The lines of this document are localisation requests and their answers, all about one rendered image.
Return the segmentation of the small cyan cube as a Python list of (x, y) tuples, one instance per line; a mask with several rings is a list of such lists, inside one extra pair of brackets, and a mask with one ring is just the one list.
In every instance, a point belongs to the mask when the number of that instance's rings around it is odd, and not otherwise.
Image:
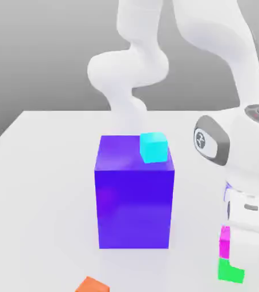
[(140, 155), (146, 164), (168, 160), (168, 141), (162, 132), (148, 132), (140, 135)]

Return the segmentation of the small green cube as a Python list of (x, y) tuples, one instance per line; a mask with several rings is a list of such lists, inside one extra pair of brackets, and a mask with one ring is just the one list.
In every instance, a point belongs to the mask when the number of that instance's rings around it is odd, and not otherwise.
[(245, 270), (231, 266), (228, 259), (219, 258), (217, 276), (222, 281), (243, 283)]

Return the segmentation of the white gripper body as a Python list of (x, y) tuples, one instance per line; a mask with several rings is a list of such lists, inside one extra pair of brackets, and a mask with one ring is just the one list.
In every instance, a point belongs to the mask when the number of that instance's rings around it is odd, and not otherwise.
[(259, 196), (227, 189), (224, 200), (231, 225), (259, 232)]

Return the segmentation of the large purple box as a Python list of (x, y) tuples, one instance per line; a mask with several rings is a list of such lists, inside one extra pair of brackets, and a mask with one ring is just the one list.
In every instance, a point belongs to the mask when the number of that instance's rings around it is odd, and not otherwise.
[(145, 163), (139, 136), (103, 135), (94, 175), (101, 249), (169, 247), (175, 180), (170, 153), (166, 161)]

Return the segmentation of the small orange cube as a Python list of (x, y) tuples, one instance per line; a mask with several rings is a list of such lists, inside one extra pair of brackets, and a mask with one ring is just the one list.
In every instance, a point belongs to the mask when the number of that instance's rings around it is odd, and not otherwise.
[(75, 292), (110, 292), (110, 287), (94, 278), (86, 277)]

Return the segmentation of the small magenta cube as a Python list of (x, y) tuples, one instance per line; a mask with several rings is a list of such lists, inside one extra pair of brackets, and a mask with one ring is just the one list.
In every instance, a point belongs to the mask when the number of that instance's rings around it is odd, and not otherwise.
[(219, 256), (223, 259), (229, 259), (230, 251), (230, 227), (223, 225), (219, 238)]

